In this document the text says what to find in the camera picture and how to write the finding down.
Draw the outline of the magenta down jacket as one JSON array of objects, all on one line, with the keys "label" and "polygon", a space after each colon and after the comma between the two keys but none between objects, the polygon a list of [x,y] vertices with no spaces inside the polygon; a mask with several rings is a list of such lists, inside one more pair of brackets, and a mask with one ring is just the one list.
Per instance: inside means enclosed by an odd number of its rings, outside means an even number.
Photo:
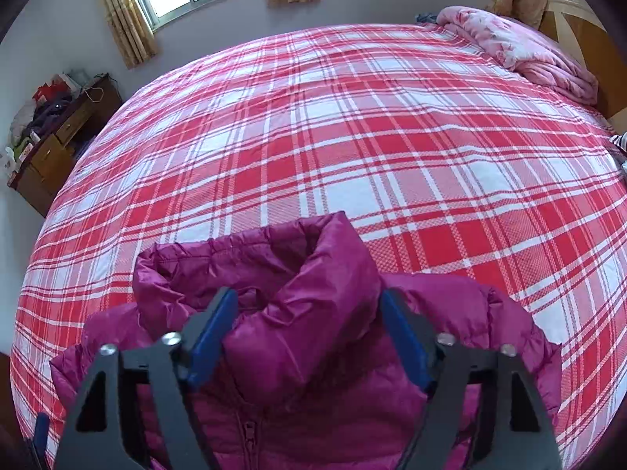
[{"label": "magenta down jacket", "polygon": [[341,212],[144,250],[133,301],[92,315],[81,341],[51,361],[61,403],[72,406],[102,345],[149,346],[224,286],[238,295],[238,317],[192,405],[225,469],[395,466],[426,398],[378,315],[388,287],[462,344],[515,346],[548,413],[559,410],[561,349],[529,313],[470,278],[379,272]]}]

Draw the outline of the wooden desk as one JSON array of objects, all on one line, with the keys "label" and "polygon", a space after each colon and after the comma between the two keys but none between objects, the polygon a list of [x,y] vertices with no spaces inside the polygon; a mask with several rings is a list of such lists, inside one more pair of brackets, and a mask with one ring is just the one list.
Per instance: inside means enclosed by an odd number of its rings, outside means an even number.
[{"label": "wooden desk", "polygon": [[42,126],[40,140],[9,177],[9,188],[37,213],[47,215],[78,159],[121,105],[117,82],[107,73],[97,75],[64,112]]}]

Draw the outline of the red plaid bed sheet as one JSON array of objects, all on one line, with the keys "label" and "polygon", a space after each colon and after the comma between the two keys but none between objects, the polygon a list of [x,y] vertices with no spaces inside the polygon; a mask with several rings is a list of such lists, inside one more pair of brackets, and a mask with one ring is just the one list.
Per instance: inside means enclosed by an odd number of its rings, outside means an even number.
[{"label": "red plaid bed sheet", "polygon": [[470,278],[561,349],[565,468],[626,395],[626,183],[592,108],[437,25],[297,31],[139,89],[73,168],[25,273],[16,415],[64,428],[51,361],[129,304],[138,256],[346,215],[383,274]]}]

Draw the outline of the striped pillow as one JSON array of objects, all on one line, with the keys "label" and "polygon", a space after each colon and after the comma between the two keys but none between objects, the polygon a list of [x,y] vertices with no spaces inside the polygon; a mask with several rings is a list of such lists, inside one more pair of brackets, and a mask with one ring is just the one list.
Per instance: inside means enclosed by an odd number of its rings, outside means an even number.
[{"label": "striped pillow", "polygon": [[610,141],[610,153],[618,164],[622,168],[626,168],[627,163],[627,148],[626,148],[626,136],[625,135],[611,135]]}]

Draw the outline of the clutter pile on desk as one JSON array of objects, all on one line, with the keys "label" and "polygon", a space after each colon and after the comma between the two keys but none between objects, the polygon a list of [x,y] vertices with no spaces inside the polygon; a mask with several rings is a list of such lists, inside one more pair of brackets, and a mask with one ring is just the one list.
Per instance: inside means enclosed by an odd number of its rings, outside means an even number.
[{"label": "clutter pile on desk", "polygon": [[35,145],[42,140],[46,128],[61,118],[70,103],[84,91],[69,74],[56,74],[49,83],[40,85],[33,97],[21,108],[9,124],[5,146],[1,150],[1,171],[7,178],[17,172]]}]

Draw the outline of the pink floral quilt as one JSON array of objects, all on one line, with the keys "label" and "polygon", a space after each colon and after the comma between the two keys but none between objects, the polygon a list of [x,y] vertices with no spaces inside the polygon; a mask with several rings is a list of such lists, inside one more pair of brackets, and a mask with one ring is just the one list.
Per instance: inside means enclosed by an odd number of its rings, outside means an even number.
[{"label": "pink floral quilt", "polygon": [[595,105],[596,77],[550,38],[516,20],[469,6],[448,6],[437,24],[475,43],[504,69],[575,102]]}]

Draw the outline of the left yellow curtain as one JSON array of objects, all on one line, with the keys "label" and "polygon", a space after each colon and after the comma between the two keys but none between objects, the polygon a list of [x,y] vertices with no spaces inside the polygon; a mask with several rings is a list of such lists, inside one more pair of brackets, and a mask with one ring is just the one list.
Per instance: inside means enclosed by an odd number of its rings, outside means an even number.
[{"label": "left yellow curtain", "polygon": [[157,56],[158,48],[148,18],[138,0],[102,0],[106,22],[127,69]]}]

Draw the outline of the wooden headboard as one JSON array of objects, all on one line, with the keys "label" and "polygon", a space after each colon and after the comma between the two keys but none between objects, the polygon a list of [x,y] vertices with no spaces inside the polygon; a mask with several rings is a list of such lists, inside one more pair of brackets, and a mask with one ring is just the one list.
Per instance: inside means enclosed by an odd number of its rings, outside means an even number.
[{"label": "wooden headboard", "polygon": [[585,0],[547,0],[540,31],[593,73],[596,108],[618,134],[626,132],[626,62]]}]

